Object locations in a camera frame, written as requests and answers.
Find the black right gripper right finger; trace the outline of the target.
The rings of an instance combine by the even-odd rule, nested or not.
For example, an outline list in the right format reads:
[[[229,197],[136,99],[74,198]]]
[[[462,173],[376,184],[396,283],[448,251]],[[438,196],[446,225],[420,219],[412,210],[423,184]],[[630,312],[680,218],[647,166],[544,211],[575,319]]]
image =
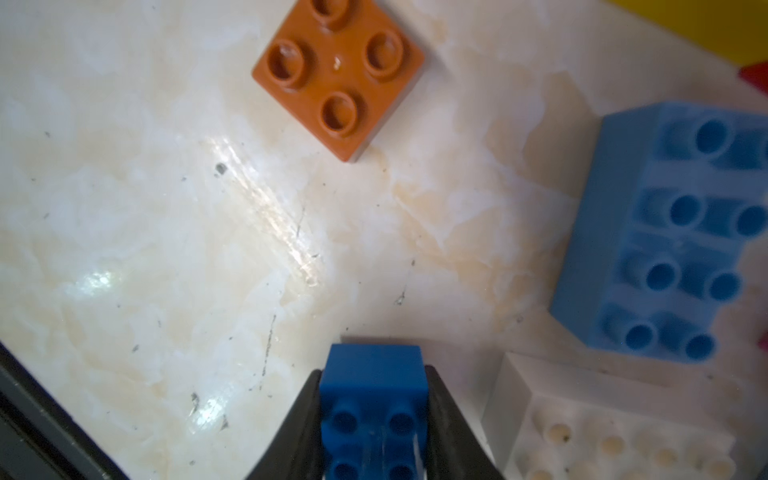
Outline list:
[[[436,368],[427,365],[425,372],[428,382],[426,478],[503,480]]]

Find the blue 2x3 brick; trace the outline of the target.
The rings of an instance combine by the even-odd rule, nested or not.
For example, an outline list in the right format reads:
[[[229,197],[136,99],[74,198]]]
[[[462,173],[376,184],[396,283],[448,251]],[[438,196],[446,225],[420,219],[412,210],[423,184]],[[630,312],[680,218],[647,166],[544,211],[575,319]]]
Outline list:
[[[319,383],[327,479],[422,479],[428,382],[414,345],[334,344]]]

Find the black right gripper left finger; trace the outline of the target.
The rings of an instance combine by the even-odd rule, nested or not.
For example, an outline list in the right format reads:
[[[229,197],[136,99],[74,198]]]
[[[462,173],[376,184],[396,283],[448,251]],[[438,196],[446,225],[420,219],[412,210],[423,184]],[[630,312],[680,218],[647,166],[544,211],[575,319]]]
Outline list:
[[[321,375],[319,369],[309,374],[270,445],[246,476],[247,480],[323,478]]]

